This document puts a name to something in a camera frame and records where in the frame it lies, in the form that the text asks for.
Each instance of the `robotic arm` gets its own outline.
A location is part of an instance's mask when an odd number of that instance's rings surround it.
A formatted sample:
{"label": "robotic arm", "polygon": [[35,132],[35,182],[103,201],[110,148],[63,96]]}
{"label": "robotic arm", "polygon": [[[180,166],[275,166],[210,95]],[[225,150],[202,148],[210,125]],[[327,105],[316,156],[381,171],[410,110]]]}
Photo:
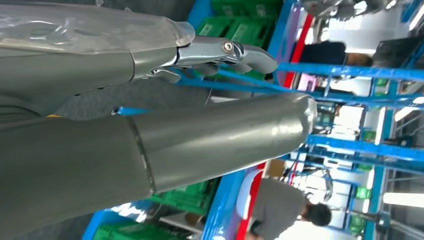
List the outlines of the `robotic arm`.
{"label": "robotic arm", "polygon": [[171,67],[218,64],[277,67],[260,48],[202,36],[138,52],[0,48],[0,239],[253,166],[304,142],[316,104],[300,93],[89,121],[43,117],[84,91],[151,77],[176,82]]}

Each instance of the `fluorescent light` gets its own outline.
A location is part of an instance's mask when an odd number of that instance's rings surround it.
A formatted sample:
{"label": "fluorescent light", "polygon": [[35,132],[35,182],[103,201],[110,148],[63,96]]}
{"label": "fluorescent light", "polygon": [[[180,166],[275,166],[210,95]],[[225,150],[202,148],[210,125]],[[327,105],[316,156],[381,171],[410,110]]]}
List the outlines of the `fluorescent light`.
{"label": "fluorescent light", "polygon": [[368,180],[366,181],[366,188],[372,189],[374,183],[374,169],[371,169],[368,173]]}
{"label": "fluorescent light", "polygon": [[377,131],[375,133],[375,141],[374,143],[376,145],[380,144],[380,141],[382,140],[382,134],[383,134],[383,126],[384,126],[384,118],[386,116],[386,107],[382,107],[380,109],[380,113],[378,115],[378,123],[377,123]]}
{"label": "fluorescent light", "polygon": [[362,0],[356,3],[353,8],[355,9],[355,15],[359,15],[367,10],[367,2]]}
{"label": "fluorescent light", "polygon": [[363,206],[362,206],[362,212],[364,214],[368,213],[368,210],[370,209],[370,200],[369,199],[365,199],[363,201]]}
{"label": "fluorescent light", "polygon": [[[414,104],[424,104],[424,97],[422,97],[422,96],[417,97],[412,101],[412,103],[414,103]],[[406,117],[408,114],[410,114],[414,110],[418,110],[418,108],[413,107],[413,106],[406,106],[406,107],[402,108],[401,110],[396,112],[396,114],[394,115],[394,121],[399,122],[400,120],[402,120],[404,117]]]}
{"label": "fluorescent light", "polygon": [[414,110],[418,110],[418,108],[411,107],[411,106],[402,108],[401,110],[396,112],[396,114],[394,115],[394,121],[399,122],[400,120],[402,120],[404,117],[406,117],[408,114],[410,114]]}
{"label": "fluorescent light", "polygon": [[383,202],[385,204],[424,208],[424,194],[386,192],[383,195]]}
{"label": "fluorescent light", "polygon": [[369,48],[353,48],[353,47],[347,47],[345,50],[346,53],[353,53],[353,54],[369,54],[373,55],[376,53],[375,49],[369,49]]}
{"label": "fluorescent light", "polygon": [[394,5],[396,5],[396,3],[397,3],[396,0],[391,0],[391,2],[389,4],[387,4],[385,9],[391,9]]}
{"label": "fluorescent light", "polygon": [[424,15],[424,4],[419,9],[418,13],[415,15],[415,17],[412,19],[411,23],[409,24],[409,30],[411,31],[414,29],[418,22],[421,20],[421,17]]}

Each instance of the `white wall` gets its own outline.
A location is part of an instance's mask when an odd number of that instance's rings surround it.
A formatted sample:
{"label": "white wall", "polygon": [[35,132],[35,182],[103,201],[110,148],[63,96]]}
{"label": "white wall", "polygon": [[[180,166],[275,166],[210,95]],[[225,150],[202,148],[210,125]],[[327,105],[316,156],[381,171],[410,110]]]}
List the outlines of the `white wall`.
{"label": "white wall", "polygon": [[402,6],[399,6],[359,16],[344,25],[332,20],[328,28],[329,40],[345,42],[348,48],[376,49],[382,40],[407,37],[408,26],[401,23],[401,14]]}
{"label": "white wall", "polygon": [[351,91],[358,96],[368,96],[370,94],[371,79],[359,76],[349,80],[331,81],[330,85],[335,90]]}

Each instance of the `man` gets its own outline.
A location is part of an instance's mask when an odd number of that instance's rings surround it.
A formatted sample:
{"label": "man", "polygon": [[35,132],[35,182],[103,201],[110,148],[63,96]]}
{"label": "man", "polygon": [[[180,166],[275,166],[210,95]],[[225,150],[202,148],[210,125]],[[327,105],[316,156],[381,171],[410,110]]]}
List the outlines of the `man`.
{"label": "man", "polygon": [[305,45],[300,63],[371,67],[373,59],[363,53],[347,53],[343,42],[323,41]]}
{"label": "man", "polygon": [[246,240],[274,240],[301,216],[316,226],[327,226],[332,218],[328,206],[312,204],[299,189],[264,178],[252,214]]}

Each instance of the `black hair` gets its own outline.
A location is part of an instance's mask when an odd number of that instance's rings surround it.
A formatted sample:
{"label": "black hair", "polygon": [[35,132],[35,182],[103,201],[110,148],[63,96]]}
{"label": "black hair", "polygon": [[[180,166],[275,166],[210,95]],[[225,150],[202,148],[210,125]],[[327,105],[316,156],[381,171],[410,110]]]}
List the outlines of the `black hair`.
{"label": "black hair", "polygon": [[332,218],[330,208],[322,203],[311,204],[306,206],[305,219],[316,226],[327,226]]}
{"label": "black hair", "polygon": [[373,64],[374,64],[373,58],[367,55],[365,60],[365,66],[371,67]]}

